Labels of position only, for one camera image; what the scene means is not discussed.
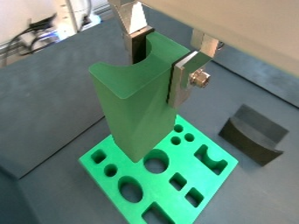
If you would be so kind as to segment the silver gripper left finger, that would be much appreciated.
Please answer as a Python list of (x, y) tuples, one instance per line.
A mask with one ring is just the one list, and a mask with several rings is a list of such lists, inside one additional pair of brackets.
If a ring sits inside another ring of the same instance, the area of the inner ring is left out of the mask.
[(147, 24), (143, 5), (138, 0), (107, 0), (123, 31), (131, 63), (146, 59), (146, 36), (155, 31)]

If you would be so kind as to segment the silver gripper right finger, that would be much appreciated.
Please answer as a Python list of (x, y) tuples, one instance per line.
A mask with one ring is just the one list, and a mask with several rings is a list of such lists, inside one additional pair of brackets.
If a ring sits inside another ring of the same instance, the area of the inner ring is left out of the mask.
[(203, 31), (192, 30), (188, 52), (172, 65), (172, 79), (168, 92), (168, 105), (178, 109), (188, 99), (192, 87), (204, 88), (211, 76), (204, 71), (206, 64), (212, 60), (220, 41)]

